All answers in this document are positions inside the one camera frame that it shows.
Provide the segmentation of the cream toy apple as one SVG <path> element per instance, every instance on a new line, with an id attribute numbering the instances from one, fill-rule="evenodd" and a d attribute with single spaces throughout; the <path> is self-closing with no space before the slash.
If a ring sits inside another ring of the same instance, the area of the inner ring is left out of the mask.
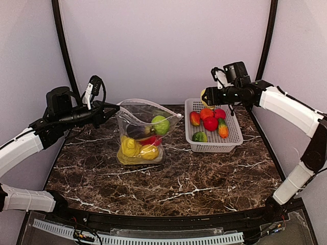
<path id="1" fill-rule="evenodd" d="M 206 89 L 203 89 L 203 90 L 201 91 L 201 94 L 200 94 L 201 102 L 202 102 L 202 104 L 204 105 L 204 107 L 206 107 L 206 108 L 208 108 L 208 109 L 211 109 L 211 110 L 214 110 L 214 109 L 215 109 L 215 106 L 210 106 L 210 105 L 208 105 L 207 102 L 206 102 L 206 101 L 207 101 L 207 97 L 204 97 L 205 91 L 206 91 Z"/>

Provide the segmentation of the dark purple toy eggplant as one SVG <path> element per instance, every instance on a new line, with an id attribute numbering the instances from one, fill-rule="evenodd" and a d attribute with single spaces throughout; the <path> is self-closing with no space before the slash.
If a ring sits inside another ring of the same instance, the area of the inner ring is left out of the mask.
<path id="1" fill-rule="evenodd" d="M 152 126 L 128 125 L 126 133 L 128 137 L 137 140 L 153 136 L 155 131 Z"/>

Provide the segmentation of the clear zip top bag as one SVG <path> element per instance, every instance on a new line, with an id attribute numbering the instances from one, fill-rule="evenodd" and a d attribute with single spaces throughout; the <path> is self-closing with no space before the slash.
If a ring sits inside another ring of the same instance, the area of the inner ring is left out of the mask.
<path id="1" fill-rule="evenodd" d="M 162 140 L 174 130 L 183 115 L 144 99 L 127 99 L 118 105 L 118 162 L 125 166 L 163 163 L 166 153 Z"/>

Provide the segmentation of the yellow toy pear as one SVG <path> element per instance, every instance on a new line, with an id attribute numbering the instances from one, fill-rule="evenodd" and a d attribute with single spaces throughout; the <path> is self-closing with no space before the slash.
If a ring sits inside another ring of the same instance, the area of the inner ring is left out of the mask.
<path id="1" fill-rule="evenodd" d="M 123 165 L 135 165 L 140 162 L 142 146 L 133 138 L 121 136 L 121 146 L 117 153 L 119 162 Z"/>

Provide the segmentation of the light green toy fruit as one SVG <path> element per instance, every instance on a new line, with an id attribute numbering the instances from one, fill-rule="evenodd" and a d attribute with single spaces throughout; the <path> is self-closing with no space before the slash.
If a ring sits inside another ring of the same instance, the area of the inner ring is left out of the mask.
<path id="1" fill-rule="evenodd" d="M 168 133 L 170 128 L 170 122 L 164 116 L 155 116 L 152 119 L 151 123 L 157 135 L 165 135 Z"/>

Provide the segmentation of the red toy pepper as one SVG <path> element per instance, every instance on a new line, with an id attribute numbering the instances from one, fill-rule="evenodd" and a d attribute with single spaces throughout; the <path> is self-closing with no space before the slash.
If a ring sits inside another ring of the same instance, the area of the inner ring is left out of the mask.
<path id="1" fill-rule="evenodd" d="M 153 135 L 151 137 L 142 139 L 139 141 L 141 145 L 154 145 L 159 146 L 162 143 L 162 137 L 158 135 Z"/>

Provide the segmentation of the yellow toy lemon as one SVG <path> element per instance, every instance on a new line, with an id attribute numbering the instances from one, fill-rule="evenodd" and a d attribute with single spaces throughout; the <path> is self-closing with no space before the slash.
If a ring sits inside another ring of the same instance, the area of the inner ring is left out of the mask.
<path id="1" fill-rule="evenodd" d="M 140 156 L 145 160 L 154 160 L 159 156 L 159 149 L 153 144 L 144 145 L 141 148 Z"/>

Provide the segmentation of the yellow napa cabbage toy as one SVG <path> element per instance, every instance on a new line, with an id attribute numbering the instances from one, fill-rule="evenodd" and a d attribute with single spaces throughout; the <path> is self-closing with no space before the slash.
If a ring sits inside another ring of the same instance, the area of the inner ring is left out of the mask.
<path id="1" fill-rule="evenodd" d="M 124 155 L 117 154 L 117 159 L 122 165 L 144 165 L 144 164 L 157 164 L 162 162 L 165 159 L 165 154 L 159 155 L 154 160 L 146 160 L 138 157 L 126 157 Z"/>

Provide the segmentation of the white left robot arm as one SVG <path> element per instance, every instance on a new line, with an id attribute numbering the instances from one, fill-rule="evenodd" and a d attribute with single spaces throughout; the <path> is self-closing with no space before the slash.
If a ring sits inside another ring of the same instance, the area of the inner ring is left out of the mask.
<path id="1" fill-rule="evenodd" d="M 98 128 L 115 115 L 120 107 L 105 100 L 88 105 L 77 100 L 66 86 L 57 87 L 46 94 L 47 107 L 42 118 L 31 123 L 19 135 L 1 146 L 1 176 L 30 156 L 54 145 L 65 132 L 75 127 L 92 124 Z M 1 211 L 25 210 L 60 212 L 68 206 L 57 191 L 32 191 L 1 184 Z"/>

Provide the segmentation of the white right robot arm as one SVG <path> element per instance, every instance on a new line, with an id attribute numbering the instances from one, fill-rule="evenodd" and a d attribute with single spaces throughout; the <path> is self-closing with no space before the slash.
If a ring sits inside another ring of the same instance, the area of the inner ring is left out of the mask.
<path id="1" fill-rule="evenodd" d="M 269 82 L 251 81 L 243 62 L 223 68 L 214 67 L 211 74 L 217 85 L 206 88 L 201 96 L 207 105 L 260 107 L 292 123 L 310 138 L 299 163 L 272 196 L 279 205 L 286 204 L 323 171 L 326 163 L 326 113 L 306 105 Z"/>

